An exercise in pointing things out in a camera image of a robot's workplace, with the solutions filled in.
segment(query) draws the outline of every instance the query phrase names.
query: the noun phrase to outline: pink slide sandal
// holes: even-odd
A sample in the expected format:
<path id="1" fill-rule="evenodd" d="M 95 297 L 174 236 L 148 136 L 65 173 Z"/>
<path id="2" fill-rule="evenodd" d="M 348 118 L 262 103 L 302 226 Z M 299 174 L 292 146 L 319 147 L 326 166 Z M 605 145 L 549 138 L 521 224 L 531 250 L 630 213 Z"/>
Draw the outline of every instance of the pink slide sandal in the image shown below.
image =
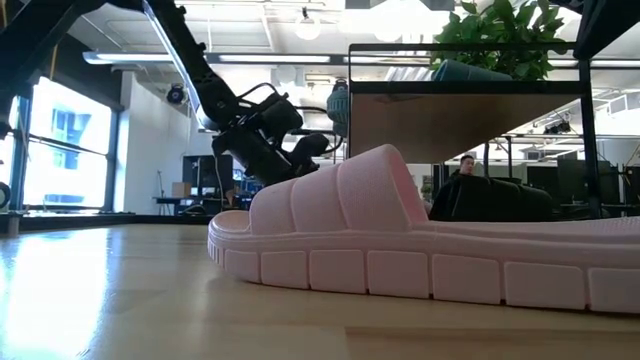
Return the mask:
<path id="1" fill-rule="evenodd" d="M 266 285 L 640 313 L 640 217 L 429 221 L 391 145 L 263 189 L 211 221 L 208 245 L 225 272 Z"/>

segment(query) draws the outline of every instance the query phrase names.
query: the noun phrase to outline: camera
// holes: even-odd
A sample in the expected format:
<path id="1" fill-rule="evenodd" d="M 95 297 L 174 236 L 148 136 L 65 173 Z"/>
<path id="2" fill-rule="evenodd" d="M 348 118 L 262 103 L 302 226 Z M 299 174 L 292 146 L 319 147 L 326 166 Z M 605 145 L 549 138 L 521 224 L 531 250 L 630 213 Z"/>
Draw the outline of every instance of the camera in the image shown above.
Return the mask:
<path id="1" fill-rule="evenodd" d="M 182 105 L 187 100 L 187 93 L 182 84 L 172 84 L 167 92 L 167 102 L 173 105 Z"/>

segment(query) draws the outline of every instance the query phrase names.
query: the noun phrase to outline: window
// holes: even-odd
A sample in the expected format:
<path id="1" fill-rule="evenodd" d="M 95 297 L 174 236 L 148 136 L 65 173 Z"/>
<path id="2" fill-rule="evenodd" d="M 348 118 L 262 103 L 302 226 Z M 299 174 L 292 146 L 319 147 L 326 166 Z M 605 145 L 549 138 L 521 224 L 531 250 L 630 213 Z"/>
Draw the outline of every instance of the window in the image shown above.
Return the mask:
<path id="1" fill-rule="evenodd" d="M 9 113 L 9 125 L 15 129 L 20 118 L 20 99 L 13 98 L 11 112 Z M 4 141 L 0 141 L 0 181 L 11 185 L 11 169 L 13 168 L 13 134 L 7 134 Z"/>
<path id="2" fill-rule="evenodd" d="M 104 206 L 112 111 L 41 78 L 34 87 L 24 204 Z"/>
<path id="3" fill-rule="evenodd" d="M 30 133 L 106 154 L 111 109 L 73 90 L 40 78 L 33 88 Z"/>
<path id="4" fill-rule="evenodd" d="M 24 203 L 102 207 L 107 159 L 32 142 L 29 145 Z"/>

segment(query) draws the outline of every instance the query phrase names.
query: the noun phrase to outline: black chair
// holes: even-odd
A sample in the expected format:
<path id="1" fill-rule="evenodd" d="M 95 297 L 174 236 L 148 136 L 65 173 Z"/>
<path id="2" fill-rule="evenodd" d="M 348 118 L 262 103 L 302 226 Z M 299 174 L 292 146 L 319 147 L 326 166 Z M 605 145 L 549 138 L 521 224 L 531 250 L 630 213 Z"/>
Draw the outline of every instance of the black chair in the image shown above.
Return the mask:
<path id="1" fill-rule="evenodd" d="M 539 189 L 461 175 L 438 192 L 429 217 L 461 222 L 552 221 L 553 201 Z"/>

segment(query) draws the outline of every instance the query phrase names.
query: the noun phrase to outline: wooden shelf panel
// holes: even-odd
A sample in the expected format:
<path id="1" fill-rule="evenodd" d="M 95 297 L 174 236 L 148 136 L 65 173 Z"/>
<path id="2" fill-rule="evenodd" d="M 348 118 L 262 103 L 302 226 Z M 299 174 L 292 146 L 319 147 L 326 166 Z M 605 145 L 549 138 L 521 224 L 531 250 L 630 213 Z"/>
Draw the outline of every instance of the wooden shelf panel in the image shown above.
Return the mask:
<path id="1" fill-rule="evenodd" d="M 352 95 L 350 156 L 392 144 L 407 163 L 439 163 L 507 133 L 578 94 Z"/>

